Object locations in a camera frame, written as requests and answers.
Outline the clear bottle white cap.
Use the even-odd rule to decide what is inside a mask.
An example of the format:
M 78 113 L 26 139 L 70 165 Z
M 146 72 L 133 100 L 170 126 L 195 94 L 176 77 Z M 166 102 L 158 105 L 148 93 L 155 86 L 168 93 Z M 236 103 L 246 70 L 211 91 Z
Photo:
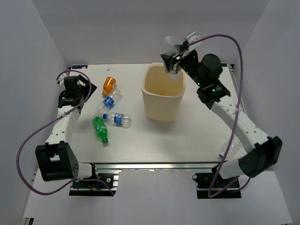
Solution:
M 177 42 L 175 37 L 173 37 L 173 36 L 165 37 L 163 44 L 162 44 L 162 54 L 172 56 L 172 54 L 175 53 L 175 45 L 176 44 L 179 44 L 179 43 Z M 178 80 L 178 77 L 179 77 L 178 73 L 168 73 L 173 82 L 176 82 Z

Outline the orange plastic bottle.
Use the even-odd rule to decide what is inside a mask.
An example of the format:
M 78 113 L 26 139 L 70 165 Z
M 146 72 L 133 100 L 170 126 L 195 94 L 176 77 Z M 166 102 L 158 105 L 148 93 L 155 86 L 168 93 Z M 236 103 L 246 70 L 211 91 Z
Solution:
M 103 91 L 102 91 L 102 96 L 106 97 L 115 87 L 116 80 L 113 77 L 107 77 L 104 85 L 103 85 Z

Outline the green plastic bottle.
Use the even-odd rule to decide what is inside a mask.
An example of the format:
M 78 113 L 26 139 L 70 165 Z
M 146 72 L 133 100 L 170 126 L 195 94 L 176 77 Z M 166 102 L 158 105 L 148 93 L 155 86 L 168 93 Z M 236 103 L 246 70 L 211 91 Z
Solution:
M 97 137 L 101 140 L 103 144 L 107 144 L 108 131 L 103 118 L 96 116 L 95 118 L 92 119 L 92 124 L 95 128 Z

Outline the clear water bottle blue label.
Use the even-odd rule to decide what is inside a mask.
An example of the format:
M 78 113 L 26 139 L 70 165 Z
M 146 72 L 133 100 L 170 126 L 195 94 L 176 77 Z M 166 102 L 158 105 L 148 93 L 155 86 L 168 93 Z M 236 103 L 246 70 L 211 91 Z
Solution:
M 104 113 L 102 116 L 104 122 L 111 126 L 118 126 L 123 128 L 129 128 L 131 126 L 132 120 L 129 114 L 110 112 Z

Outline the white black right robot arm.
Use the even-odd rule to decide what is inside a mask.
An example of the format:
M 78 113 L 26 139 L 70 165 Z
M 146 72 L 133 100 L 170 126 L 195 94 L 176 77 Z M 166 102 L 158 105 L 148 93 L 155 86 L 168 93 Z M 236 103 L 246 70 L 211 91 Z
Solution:
M 212 183 L 224 186 L 231 177 L 246 175 L 254 178 L 277 163 L 282 140 L 263 132 L 244 112 L 234 104 L 230 91 L 219 77 L 223 66 L 218 56 L 206 54 L 202 60 L 188 41 L 182 44 L 171 42 L 163 47 L 161 58 L 166 72 L 176 76 L 181 70 L 197 84 L 197 94 L 234 133 L 246 154 L 238 159 L 224 161 L 212 174 Z

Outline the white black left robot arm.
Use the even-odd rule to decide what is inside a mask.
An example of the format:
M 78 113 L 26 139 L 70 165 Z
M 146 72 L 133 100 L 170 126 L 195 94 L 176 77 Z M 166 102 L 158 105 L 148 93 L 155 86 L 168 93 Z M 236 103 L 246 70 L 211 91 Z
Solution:
M 70 142 L 85 99 L 97 89 L 83 75 L 67 76 L 62 80 L 65 90 L 58 98 L 58 120 L 43 145 L 35 154 L 44 181 L 83 179 L 88 187 L 99 182 L 95 166 L 78 162 Z

